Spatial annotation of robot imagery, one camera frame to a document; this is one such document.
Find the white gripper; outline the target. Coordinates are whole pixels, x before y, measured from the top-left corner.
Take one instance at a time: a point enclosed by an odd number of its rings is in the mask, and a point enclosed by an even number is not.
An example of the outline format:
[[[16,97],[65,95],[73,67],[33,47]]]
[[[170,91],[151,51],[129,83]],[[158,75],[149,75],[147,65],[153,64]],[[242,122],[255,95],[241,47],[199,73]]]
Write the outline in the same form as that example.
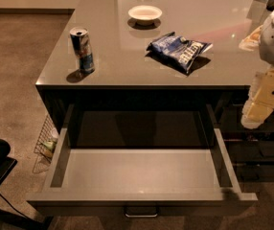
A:
[[[248,129],[261,126],[274,108],[274,67],[257,72],[249,90],[249,99],[242,109],[241,124]]]

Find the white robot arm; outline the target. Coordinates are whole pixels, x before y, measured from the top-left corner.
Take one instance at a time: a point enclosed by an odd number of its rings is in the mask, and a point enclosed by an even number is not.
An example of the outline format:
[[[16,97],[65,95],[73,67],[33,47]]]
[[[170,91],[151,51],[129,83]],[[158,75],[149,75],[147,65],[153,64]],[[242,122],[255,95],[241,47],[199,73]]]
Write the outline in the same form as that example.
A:
[[[270,68],[258,72],[249,88],[248,100],[241,112],[241,124],[245,128],[258,128],[274,110],[274,11],[239,45],[242,50],[259,50],[260,59]]]

